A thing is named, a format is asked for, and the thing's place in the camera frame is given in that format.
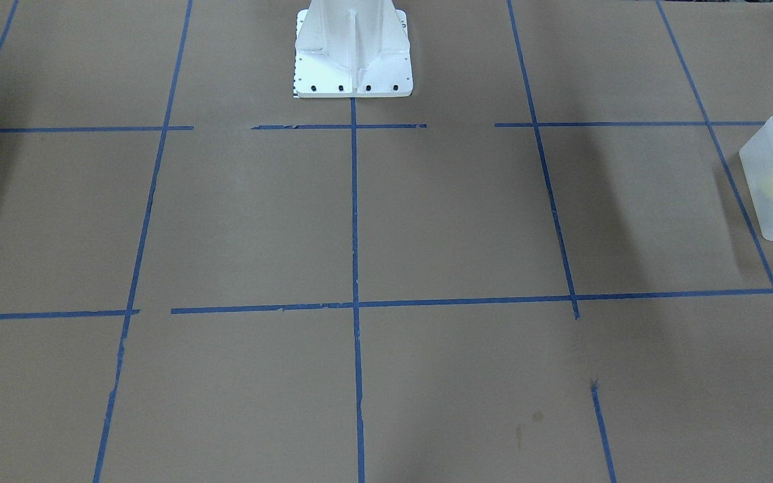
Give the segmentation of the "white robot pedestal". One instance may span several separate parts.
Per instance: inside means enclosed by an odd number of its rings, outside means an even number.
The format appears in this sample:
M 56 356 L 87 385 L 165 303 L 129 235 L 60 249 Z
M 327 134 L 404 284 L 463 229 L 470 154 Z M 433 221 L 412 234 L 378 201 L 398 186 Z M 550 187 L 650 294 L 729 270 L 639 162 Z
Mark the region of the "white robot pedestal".
M 295 33 L 296 98 L 412 95 L 408 19 L 393 1 L 312 1 Z

